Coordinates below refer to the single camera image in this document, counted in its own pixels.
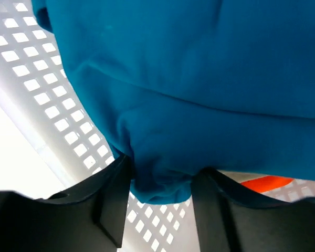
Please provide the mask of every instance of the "teal garment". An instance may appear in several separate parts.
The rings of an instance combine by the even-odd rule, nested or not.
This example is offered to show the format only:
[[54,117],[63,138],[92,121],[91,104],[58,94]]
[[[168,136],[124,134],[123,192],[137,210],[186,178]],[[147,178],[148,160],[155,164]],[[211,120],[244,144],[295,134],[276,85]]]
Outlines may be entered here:
[[33,0],[142,202],[204,167],[315,180],[315,0]]

